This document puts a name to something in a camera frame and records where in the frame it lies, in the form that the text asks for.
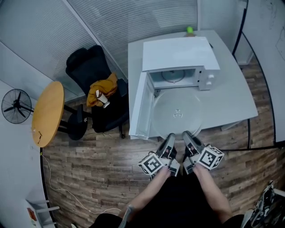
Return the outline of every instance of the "power cord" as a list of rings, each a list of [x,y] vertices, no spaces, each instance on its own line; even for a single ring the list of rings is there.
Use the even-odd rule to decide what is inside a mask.
[[[110,208],[110,209],[106,209],[106,210],[103,211],[103,212],[93,212],[93,211],[87,209],[86,207],[84,207],[84,205],[83,205],[83,204],[76,198],[76,196],[73,195],[70,191],[68,191],[68,190],[66,190],[66,189],[63,189],[63,188],[59,188],[59,189],[53,188],[52,185],[51,185],[51,183],[50,183],[50,179],[51,179],[51,177],[52,177],[52,169],[50,168],[49,161],[47,160],[47,158],[46,158],[43,154],[42,154],[41,156],[43,156],[43,158],[46,160],[46,162],[48,163],[48,166],[49,166],[49,186],[50,186],[51,189],[53,189],[53,190],[55,190],[55,191],[60,191],[60,190],[62,190],[62,191],[67,191],[70,195],[72,195],[72,196],[81,204],[81,206],[82,206],[85,210],[87,210],[87,211],[89,211],[90,213],[93,213],[93,214],[103,214],[103,213],[105,213],[106,211],[108,211],[108,210],[113,210],[113,209],[116,209],[116,210],[121,211],[121,210],[118,209],[118,208]]]

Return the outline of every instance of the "human arm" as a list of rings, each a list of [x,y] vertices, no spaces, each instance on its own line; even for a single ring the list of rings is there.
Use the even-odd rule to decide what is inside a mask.
[[[200,182],[208,204],[223,224],[232,217],[228,199],[218,188],[208,169],[200,164],[196,164],[193,171]]]
[[[168,167],[161,168],[148,186],[122,209],[119,217],[123,218],[127,208],[132,206],[132,213],[128,217],[128,221],[131,221],[135,214],[142,210],[155,197],[168,177],[170,177]]]

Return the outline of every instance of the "office chair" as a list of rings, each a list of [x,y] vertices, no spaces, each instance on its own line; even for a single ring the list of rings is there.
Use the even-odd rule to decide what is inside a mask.
[[[98,80],[107,79],[111,71],[107,65],[103,49],[95,45],[90,49],[81,48],[73,52],[66,61],[66,73],[80,86],[88,96],[90,85]],[[110,104],[106,108],[91,107],[92,128],[95,132],[109,131],[119,127],[120,137],[122,124],[129,118],[129,96],[127,84],[123,79],[117,81],[118,89],[108,100]]]

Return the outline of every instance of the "black fan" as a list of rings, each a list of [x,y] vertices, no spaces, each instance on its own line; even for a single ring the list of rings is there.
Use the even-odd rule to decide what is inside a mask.
[[[32,102],[26,92],[10,90],[2,100],[2,114],[10,123],[22,123],[33,112]]]

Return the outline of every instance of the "person's left arm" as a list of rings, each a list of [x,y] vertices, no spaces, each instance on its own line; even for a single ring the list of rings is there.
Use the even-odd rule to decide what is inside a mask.
[[[131,221],[135,214],[142,210],[155,197],[168,177],[170,177],[168,167],[161,168],[148,186],[121,210],[119,217],[123,218],[128,207],[131,207],[131,214],[127,218],[128,221]]]

